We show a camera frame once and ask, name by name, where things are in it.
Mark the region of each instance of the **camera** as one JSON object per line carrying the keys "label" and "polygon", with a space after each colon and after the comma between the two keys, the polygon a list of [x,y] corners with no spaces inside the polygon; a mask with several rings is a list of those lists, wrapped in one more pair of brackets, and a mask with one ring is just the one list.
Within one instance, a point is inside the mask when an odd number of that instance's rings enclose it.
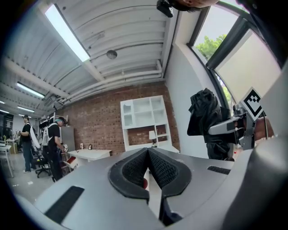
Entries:
{"label": "camera", "polygon": [[166,0],[157,1],[157,10],[161,11],[167,17],[173,17],[173,9]]}

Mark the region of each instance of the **fluorescent light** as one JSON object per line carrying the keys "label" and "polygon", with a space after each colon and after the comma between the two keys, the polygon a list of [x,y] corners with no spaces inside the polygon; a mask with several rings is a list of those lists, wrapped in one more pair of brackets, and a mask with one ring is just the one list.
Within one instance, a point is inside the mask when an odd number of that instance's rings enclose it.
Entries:
{"label": "fluorescent light", "polygon": [[40,98],[45,98],[45,96],[44,96],[43,94],[36,92],[35,90],[33,90],[33,89],[31,89],[31,88],[29,88],[29,87],[21,84],[20,82],[17,82],[16,85],[17,85],[18,87],[20,87],[20,88],[22,88],[22,89],[24,89],[24,90],[26,90],[26,91],[34,94],[34,95],[40,97]]}
{"label": "fluorescent light", "polygon": [[23,107],[20,107],[20,106],[17,106],[18,109],[22,109],[22,110],[26,110],[26,111],[29,111],[31,113],[35,113],[34,110],[30,110],[30,109],[26,109],[26,108],[23,108]]}
{"label": "fluorescent light", "polygon": [[[23,117],[24,115],[22,115],[22,114],[18,114],[19,116],[21,116],[21,117]],[[28,116],[29,118],[32,118],[32,117],[30,117],[30,116]]]}
{"label": "fluorescent light", "polygon": [[3,113],[9,113],[9,112],[7,112],[7,111],[5,111],[5,110],[0,110],[0,112],[3,112]]}
{"label": "fluorescent light", "polygon": [[77,38],[74,36],[54,4],[49,7],[49,9],[45,12],[45,15],[55,30],[60,34],[66,44],[79,57],[79,59],[82,62],[88,60],[90,58],[88,53],[80,45]]}

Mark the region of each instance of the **table lamp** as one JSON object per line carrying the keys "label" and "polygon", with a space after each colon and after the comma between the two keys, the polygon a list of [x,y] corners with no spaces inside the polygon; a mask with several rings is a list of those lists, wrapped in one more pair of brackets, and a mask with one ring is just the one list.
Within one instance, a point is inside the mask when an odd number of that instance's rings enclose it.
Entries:
{"label": "table lamp", "polygon": [[156,139],[155,131],[149,131],[149,140],[152,140],[152,147],[156,148],[157,145],[156,145],[155,139]]}

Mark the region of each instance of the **black chair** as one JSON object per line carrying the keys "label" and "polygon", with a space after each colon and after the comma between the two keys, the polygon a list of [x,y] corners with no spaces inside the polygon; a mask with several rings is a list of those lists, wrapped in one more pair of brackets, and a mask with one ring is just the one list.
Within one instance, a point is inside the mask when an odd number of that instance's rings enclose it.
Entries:
{"label": "black chair", "polygon": [[48,176],[51,176],[51,170],[50,170],[50,166],[48,164],[48,159],[47,157],[45,157],[45,155],[39,155],[39,152],[36,152],[36,156],[37,158],[35,158],[33,160],[35,165],[38,165],[40,167],[40,169],[35,170],[35,173],[37,174],[37,178],[39,178],[39,175],[42,172],[45,172],[48,174]]}

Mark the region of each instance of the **green leaves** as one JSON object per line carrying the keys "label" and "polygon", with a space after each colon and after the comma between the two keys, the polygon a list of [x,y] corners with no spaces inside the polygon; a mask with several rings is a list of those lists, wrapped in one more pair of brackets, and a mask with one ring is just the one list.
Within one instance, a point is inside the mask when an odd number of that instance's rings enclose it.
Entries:
{"label": "green leaves", "polygon": [[209,39],[208,36],[204,36],[204,42],[196,45],[196,48],[201,52],[201,54],[209,60],[214,52],[218,49],[224,38],[225,34],[220,35],[216,40]]}

